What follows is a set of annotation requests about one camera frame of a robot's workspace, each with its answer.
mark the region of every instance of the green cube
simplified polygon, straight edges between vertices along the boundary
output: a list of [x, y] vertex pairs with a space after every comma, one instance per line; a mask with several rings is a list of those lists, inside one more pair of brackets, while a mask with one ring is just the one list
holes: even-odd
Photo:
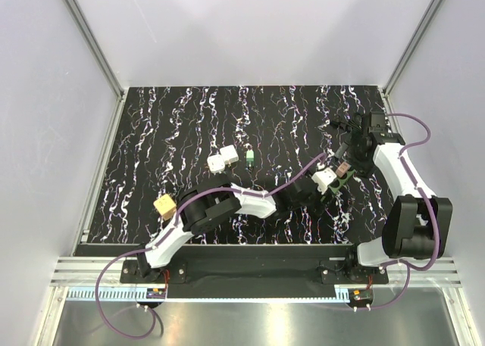
[[246, 165], [252, 167], [254, 163], [255, 163], [255, 152], [252, 150], [248, 150], [246, 152]]

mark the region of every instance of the gray wall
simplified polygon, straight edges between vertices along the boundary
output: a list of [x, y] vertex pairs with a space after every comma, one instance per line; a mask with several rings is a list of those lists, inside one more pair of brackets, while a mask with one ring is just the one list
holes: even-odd
[[[454, 205], [447, 250], [455, 258], [475, 322], [485, 340], [485, 0], [446, 0], [391, 93], [396, 112], [433, 130], [410, 156], [423, 179]], [[406, 120], [408, 141], [424, 135]]]
[[430, 0], [78, 0], [124, 86], [381, 84]]
[[115, 97], [62, 0], [0, 0], [0, 344], [30, 344]]

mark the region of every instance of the black mounting base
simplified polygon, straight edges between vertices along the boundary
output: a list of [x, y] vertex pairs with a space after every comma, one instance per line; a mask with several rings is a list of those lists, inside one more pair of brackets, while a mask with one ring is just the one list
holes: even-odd
[[325, 285], [362, 284], [369, 283], [372, 276], [373, 284], [387, 284], [389, 278], [386, 270], [374, 267], [348, 267], [344, 260], [325, 260], [320, 262], [321, 281]]
[[165, 277], [164, 270], [169, 272], [169, 284], [183, 284], [186, 278], [186, 262], [184, 261], [172, 261], [165, 268], [153, 269], [150, 273], [143, 277], [139, 271], [137, 260], [125, 260], [123, 262], [123, 268], [121, 270], [120, 283], [133, 283], [133, 284], [164, 284]]

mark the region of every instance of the white cube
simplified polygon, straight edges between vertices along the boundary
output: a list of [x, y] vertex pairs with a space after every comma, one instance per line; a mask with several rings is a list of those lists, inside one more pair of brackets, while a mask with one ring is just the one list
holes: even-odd
[[318, 191], [325, 193], [328, 186], [335, 180], [336, 174], [331, 168], [325, 168], [324, 170], [319, 170], [315, 172], [311, 179], [313, 182], [317, 183]]
[[226, 164], [222, 155], [216, 154], [207, 158], [207, 164], [211, 173], [222, 173], [226, 169]]
[[224, 163], [230, 166], [232, 163], [237, 162], [239, 157], [234, 145], [228, 145], [220, 150]]

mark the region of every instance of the black marble surface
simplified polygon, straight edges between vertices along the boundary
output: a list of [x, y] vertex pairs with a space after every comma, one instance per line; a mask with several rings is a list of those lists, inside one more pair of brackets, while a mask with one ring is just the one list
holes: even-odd
[[[148, 242], [160, 229], [153, 201], [211, 174], [209, 155], [235, 145], [227, 172], [238, 185], [271, 190], [322, 151], [338, 149], [337, 114], [383, 110], [376, 86], [231, 86], [131, 88], [89, 232], [92, 243]], [[255, 152], [246, 169], [245, 153]], [[235, 216], [193, 243], [348, 243], [380, 235], [392, 197], [380, 173], [352, 178], [326, 206], [288, 217]]]

